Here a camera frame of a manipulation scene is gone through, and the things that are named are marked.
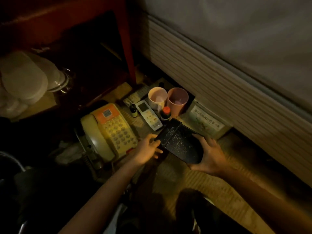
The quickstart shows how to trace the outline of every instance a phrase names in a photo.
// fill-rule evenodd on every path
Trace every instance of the red wooden furniture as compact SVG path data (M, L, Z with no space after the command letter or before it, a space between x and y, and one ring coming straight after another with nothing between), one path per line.
M0 51L51 43L106 11L115 14L131 83L135 84L125 0L0 0Z

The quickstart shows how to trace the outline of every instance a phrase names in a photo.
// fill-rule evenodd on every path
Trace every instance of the cup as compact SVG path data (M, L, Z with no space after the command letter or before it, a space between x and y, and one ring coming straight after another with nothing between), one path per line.
M188 102L188 93L182 88L172 88L168 91L167 106L170 107L171 116L177 118L184 105Z
M149 106L160 112L164 106L167 99L167 91L161 87L154 87L149 91Z

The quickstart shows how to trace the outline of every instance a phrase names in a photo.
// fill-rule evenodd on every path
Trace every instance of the white cup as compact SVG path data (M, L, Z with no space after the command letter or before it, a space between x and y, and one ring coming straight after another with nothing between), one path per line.
M166 105L167 91L161 87L154 87L149 91L149 106L160 112Z

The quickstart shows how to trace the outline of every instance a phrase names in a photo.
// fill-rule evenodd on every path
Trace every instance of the bottle with orange cap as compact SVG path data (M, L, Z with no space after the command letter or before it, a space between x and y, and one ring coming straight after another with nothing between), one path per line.
M160 112L160 120L162 124L166 125L171 119L170 107L164 107Z

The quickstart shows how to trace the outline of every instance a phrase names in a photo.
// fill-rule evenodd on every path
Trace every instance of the wooden table leg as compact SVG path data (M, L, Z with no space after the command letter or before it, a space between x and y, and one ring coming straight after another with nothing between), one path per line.
M119 0L118 5L115 5L115 8L113 9L113 12L116 17L118 31L119 31L121 43L124 49L124 55L126 57L128 69L129 69L130 82L136 85L135 66L134 66L133 56L132 56L132 47L131 47L125 0Z

